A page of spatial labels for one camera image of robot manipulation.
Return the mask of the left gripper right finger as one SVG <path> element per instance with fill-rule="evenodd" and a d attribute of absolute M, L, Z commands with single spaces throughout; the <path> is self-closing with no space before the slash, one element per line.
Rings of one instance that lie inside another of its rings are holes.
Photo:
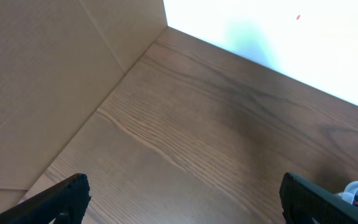
<path fill-rule="evenodd" d="M 358 223 L 358 208 L 291 172 L 280 186 L 283 217 L 289 224 Z"/>

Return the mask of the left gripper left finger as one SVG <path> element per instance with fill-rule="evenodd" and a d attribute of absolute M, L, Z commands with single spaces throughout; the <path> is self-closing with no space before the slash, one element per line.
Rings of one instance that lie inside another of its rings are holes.
<path fill-rule="evenodd" d="M 77 173 L 0 213 L 0 223 L 80 224 L 90 200 L 87 175 Z"/>

